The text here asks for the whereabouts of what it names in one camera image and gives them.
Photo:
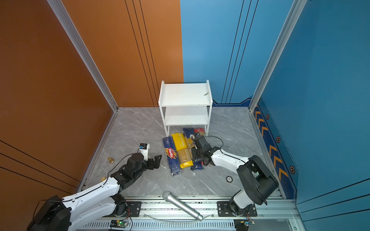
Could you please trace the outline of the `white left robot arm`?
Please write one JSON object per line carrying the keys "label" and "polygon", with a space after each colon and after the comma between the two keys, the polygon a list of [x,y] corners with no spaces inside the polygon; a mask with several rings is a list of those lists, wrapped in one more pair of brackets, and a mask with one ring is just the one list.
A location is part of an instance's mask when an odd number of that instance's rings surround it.
{"label": "white left robot arm", "polygon": [[161,155],[144,159],[143,154],[127,155],[118,171],[84,191],[63,198],[46,199],[27,227],[28,231],[76,231],[98,218],[124,213],[126,199],[121,192],[136,182],[146,170],[158,169]]}

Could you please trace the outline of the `dark blue Barilla spaghetti pack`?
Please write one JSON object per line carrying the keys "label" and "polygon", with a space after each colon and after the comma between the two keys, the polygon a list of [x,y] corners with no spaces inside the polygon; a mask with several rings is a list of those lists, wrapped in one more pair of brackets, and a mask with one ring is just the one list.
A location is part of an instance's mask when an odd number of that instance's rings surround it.
{"label": "dark blue Barilla spaghetti pack", "polygon": [[178,158],[177,150],[173,141],[173,138],[171,136],[163,138],[163,145],[165,154],[167,157],[167,161],[171,170],[171,175],[175,176],[182,173],[181,167],[180,167],[180,161]]}

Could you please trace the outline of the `blue yellow portrait spaghetti pack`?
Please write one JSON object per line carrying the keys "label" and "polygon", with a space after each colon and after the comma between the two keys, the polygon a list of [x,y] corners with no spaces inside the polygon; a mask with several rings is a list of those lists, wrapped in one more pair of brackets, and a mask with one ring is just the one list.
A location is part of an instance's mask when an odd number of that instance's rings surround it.
{"label": "blue yellow portrait spaghetti pack", "polygon": [[[195,148],[194,138],[196,135],[194,134],[194,128],[183,128],[183,133],[185,138],[187,139],[188,143],[188,149],[192,154],[192,157],[194,156],[194,152],[192,151],[192,148]],[[191,170],[203,170],[202,161],[195,162],[193,161],[193,166],[191,166]]]}

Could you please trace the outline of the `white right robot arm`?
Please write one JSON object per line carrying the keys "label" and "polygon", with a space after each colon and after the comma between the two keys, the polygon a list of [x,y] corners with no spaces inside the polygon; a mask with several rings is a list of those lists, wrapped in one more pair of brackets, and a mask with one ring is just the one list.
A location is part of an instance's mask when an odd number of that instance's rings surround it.
{"label": "white right robot arm", "polygon": [[278,180],[259,156],[241,157],[221,147],[211,147],[206,137],[199,133],[196,133],[193,143],[192,156],[195,162],[223,167],[239,176],[243,188],[229,200],[229,210],[234,216],[244,216],[253,204],[266,204],[279,187]]}

